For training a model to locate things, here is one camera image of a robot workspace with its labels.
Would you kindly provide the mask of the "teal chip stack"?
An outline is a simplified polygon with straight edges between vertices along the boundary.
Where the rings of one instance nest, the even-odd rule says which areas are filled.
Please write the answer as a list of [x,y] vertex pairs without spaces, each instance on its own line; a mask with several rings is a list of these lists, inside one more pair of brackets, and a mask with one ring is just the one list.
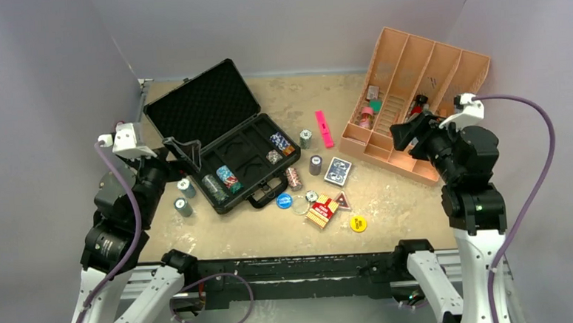
[[188,218],[193,214],[193,208],[185,198],[178,197],[173,203],[175,211],[181,216]]
[[177,189],[187,199],[194,198],[197,195],[193,184],[187,178],[183,178],[177,182]]

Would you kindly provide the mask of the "red white chip stack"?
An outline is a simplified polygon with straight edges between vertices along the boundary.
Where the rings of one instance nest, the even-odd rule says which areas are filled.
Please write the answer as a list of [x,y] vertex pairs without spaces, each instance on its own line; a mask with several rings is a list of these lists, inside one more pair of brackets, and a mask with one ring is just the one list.
[[292,191],[300,191],[302,189],[302,181],[300,180],[299,173],[295,167],[287,167],[285,170],[285,176]]

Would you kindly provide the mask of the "purple chip stack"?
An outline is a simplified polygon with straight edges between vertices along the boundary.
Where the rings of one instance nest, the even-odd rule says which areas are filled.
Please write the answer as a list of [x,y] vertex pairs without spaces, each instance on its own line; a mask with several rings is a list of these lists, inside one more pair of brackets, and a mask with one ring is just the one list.
[[323,164],[322,157],[318,154],[315,154],[315,155],[310,157],[309,161],[310,161],[309,167],[308,167],[309,174],[311,174],[313,176],[319,175],[319,173],[322,170],[322,164]]

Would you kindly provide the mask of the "green white chip stack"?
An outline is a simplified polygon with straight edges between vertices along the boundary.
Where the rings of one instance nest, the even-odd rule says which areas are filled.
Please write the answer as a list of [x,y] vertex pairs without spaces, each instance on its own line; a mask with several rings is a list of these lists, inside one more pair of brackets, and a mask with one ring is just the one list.
[[303,129],[299,134],[299,146],[301,149],[309,149],[311,147],[311,141],[313,137],[313,132],[309,129]]

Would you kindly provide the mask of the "small white chip pile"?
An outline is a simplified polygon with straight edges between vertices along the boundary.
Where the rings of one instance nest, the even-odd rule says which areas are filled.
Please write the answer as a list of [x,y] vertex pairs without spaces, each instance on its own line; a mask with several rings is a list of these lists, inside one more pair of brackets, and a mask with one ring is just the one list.
[[314,203],[318,200],[319,195],[315,191],[307,191],[305,193],[305,199],[310,202]]

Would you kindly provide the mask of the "red Texas Hold'em card box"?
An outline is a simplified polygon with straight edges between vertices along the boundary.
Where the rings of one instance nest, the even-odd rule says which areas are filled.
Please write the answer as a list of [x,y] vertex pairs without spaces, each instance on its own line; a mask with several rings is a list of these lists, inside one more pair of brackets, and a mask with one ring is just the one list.
[[320,229],[324,229],[339,208],[339,203],[332,197],[320,194],[305,214],[305,218]]

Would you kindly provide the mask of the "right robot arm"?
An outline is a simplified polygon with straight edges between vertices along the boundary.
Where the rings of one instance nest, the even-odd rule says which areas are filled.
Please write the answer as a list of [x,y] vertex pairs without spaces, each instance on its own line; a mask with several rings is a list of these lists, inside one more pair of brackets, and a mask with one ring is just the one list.
[[437,323],[509,323],[495,311],[506,307],[503,282],[492,288],[487,283],[507,229],[505,200],[490,182],[499,158],[498,138],[480,126],[443,124],[428,111],[392,125],[390,133],[397,151],[414,141],[409,156],[431,163],[444,182],[442,208],[458,244],[463,290],[457,292],[425,239],[399,242],[395,272],[417,281]]

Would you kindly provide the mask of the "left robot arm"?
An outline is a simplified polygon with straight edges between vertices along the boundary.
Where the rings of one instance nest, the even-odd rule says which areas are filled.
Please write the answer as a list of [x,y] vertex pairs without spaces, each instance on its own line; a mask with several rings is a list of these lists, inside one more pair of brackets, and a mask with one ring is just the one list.
[[197,258],[178,250],[163,255],[148,285],[118,314],[124,288],[149,240],[147,234],[167,183],[184,173],[163,147],[115,167],[101,178],[93,225],[85,236],[81,284],[71,323],[153,323],[171,298],[200,281]]

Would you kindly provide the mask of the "black poker set case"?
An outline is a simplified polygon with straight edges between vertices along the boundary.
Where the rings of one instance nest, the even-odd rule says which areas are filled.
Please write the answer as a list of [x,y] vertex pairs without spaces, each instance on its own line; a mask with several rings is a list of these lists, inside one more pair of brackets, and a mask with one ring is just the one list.
[[[174,137],[181,143],[201,142],[201,171],[189,177],[216,213],[227,214],[246,200],[260,209],[288,190],[285,170],[300,159],[301,149],[284,129],[262,112],[230,58],[148,103],[143,114],[162,139]],[[276,132],[283,134],[296,151],[285,156],[270,141]],[[265,157],[272,149],[282,154],[277,164],[271,164]],[[232,194],[225,187],[216,174],[221,166],[233,171],[243,184],[242,190]],[[217,203],[202,184],[207,174],[216,177],[229,195],[224,203]]]

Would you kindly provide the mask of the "red black item in organizer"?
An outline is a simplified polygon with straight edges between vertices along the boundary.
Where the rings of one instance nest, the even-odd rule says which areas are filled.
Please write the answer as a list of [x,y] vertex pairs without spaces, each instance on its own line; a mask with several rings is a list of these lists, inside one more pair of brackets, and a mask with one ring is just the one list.
[[428,97],[426,95],[417,94],[406,113],[406,120],[409,120],[414,114],[422,112],[427,105]]

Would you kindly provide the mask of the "green chip stack in case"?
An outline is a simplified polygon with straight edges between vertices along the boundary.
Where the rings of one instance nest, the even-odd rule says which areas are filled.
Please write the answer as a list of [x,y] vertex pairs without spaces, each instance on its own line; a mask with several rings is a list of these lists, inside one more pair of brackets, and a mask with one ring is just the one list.
[[217,203],[224,203],[229,199],[229,195],[223,190],[216,177],[207,174],[202,179],[202,184],[207,188],[210,195],[217,201]]

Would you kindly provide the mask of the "light blue red chip stack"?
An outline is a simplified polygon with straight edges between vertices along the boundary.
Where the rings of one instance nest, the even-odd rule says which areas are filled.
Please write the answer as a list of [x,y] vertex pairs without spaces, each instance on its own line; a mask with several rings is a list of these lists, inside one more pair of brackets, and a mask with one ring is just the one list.
[[243,189],[243,184],[235,177],[233,171],[230,170],[228,166],[219,167],[216,170],[216,174],[232,194],[236,194]]

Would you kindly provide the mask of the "peach plastic desk organizer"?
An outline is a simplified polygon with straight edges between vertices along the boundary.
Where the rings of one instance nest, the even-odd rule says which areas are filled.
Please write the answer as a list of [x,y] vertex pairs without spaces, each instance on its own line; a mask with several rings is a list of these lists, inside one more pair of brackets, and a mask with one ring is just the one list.
[[[434,186],[439,180],[435,169],[411,158],[407,151],[395,151],[390,127],[407,121],[405,115],[417,94],[428,97],[424,110],[450,116],[456,95],[478,93],[490,63],[487,55],[385,27],[342,132],[340,152]],[[374,109],[371,130],[358,125],[361,109],[366,106]]]

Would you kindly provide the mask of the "pink cup in organizer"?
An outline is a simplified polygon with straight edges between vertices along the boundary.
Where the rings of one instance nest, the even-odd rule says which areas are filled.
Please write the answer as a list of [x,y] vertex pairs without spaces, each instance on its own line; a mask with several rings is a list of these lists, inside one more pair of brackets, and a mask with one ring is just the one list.
[[374,119],[374,109],[366,106],[361,109],[358,125],[364,129],[372,129]]

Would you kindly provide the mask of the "grey chip stack in case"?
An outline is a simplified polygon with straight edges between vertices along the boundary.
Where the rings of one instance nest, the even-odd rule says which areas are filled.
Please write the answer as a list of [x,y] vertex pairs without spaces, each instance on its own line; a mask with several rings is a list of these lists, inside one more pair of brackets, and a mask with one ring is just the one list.
[[282,160],[282,154],[275,149],[270,150],[265,157],[272,165]]

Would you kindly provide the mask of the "blue white chip stack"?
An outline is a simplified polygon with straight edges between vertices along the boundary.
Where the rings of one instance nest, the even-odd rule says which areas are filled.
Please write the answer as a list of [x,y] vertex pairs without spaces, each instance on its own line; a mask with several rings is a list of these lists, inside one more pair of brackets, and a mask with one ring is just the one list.
[[270,136],[270,141],[280,150],[280,151],[285,151],[286,149],[288,149],[291,145],[288,141],[288,139],[286,139],[284,137],[283,134],[276,132],[274,134],[272,134]]

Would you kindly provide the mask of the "blue playing card deck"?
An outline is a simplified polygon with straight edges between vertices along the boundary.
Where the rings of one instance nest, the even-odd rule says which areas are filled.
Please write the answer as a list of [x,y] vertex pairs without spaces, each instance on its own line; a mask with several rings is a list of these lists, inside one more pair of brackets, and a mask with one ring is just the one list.
[[325,172],[324,181],[338,187],[344,187],[352,165],[350,161],[332,157],[328,169]]

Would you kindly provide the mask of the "orange chip stack in case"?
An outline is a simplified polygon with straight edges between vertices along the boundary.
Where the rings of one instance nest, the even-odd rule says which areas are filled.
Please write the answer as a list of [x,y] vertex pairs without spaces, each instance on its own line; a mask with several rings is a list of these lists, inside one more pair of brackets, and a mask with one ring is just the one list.
[[288,156],[288,155],[292,154],[292,153],[295,152],[295,151],[296,151],[296,149],[295,149],[292,145],[290,145],[290,146],[287,146],[286,148],[284,148],[284,149],[282,150],[282,153],[283,153],[285,156]]

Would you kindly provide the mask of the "pink highlighter marker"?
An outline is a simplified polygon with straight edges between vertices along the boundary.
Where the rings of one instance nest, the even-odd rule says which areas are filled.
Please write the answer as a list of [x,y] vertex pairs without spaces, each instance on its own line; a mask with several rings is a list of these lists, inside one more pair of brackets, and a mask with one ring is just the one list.
[[319,127],[319,132],[321,134],[322,142],[327,149],[334,147],[334,142],[332,138],[332,134],[329,129],[328,122],[326,117],[324,116],[323,111],[317,110],[314,112],[315,118]]

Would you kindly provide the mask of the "blue round dealer button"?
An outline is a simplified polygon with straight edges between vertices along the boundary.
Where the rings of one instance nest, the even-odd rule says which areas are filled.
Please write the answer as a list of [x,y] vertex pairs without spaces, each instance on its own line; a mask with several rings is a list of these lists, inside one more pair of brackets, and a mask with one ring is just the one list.
[[282,193],[277,196],[275,203],[279,208],[286,210],[293,205],[293,197],[290,194]]

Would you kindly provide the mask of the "red triangular button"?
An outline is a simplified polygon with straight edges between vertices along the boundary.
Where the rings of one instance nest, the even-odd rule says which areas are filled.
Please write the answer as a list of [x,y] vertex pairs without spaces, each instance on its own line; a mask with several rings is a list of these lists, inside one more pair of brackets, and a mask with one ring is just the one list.
[[338,204],[338,210],[352,210],[351,204],[348,202],[347,195],[343,191],[340,191],[333,200]]

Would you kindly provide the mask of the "yellow round button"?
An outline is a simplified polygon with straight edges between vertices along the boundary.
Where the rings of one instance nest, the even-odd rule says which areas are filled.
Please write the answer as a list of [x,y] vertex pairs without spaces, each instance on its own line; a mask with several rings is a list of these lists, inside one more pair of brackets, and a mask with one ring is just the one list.
[[361,233],[364,232],[365,229],[367,228],[367,220],[365,219],[365,217],[359,215],[359,216],[354,216],[350,219],[350,223],[349,223],[350,229],[353,230],[356,233]]

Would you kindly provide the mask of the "clear round disc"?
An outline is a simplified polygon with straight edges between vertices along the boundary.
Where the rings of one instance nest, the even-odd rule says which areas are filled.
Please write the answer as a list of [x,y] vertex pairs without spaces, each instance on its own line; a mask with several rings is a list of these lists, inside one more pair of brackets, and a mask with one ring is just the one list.
[[311,203],[304,196],[295,196],[292,200],[291,210],[295,215],[302,216],[311,208]]

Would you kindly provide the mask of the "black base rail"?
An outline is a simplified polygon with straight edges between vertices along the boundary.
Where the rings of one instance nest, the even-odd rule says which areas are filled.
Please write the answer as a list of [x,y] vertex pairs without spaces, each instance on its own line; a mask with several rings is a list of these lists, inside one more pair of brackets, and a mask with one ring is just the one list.
[[366,296],[389,299],[404,296],[416,286],[414,278],[396,263],[392,252],[345,255],[290,256],[246,259],[204,259],[197,278],[230,273],[210,279],[203,288],[209,310],[226,309],[232,302],[248,300],[251,286],[257,301]]

